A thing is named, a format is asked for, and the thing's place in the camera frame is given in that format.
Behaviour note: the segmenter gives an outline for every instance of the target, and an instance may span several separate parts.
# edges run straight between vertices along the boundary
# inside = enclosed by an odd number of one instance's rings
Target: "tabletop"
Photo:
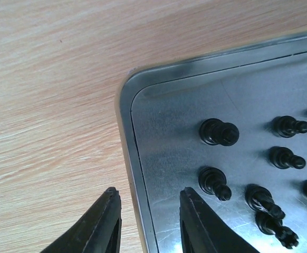
[[[142,252],[114,109],[136,67],[307,30],[302,0],[0,0],[0,252],[40,252],[107,187]]]

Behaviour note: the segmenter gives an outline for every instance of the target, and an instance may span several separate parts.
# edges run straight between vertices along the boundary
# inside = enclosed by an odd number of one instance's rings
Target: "tray rim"
[[[174,63],[141,67],[129,73],[115,95],[115,110],[137,227],[144,252],[159,252],[159,250],[132,125],[131,107],[136,95],[151,85],[305,52],[307,52],[307,32],[302,32]]]

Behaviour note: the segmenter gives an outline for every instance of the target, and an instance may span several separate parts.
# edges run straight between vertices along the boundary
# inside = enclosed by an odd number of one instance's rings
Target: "metal tray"
[[[307,120],[307,33],[219,52],[132,74],[117,98],[118,121],[133,203],[148,252],[182,252],[179,193],[193,187],[218,215],[261,253],[289,252],[262,234],[244,189],[269,189],[286,213],[284,225],[299,236],[291,252],[307,253],[307,200],[303,170],[280,170],[267,162],[273,146],[307,161],[307,134],[280,138],[270,131],[277,116]],[[209,146],[199,137],[208,118],[234,123],[239,141]],[[199,168],[220,168],[233,196],[220,202],[198,185]]]

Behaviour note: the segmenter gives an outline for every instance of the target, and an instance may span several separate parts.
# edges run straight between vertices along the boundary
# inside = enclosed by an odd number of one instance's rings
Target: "wooden table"
[[[141,252],[113,101],[129,71],[302,30],[302,0],[0,0],[0,253],[39,252],[109,186],[121,252]]]

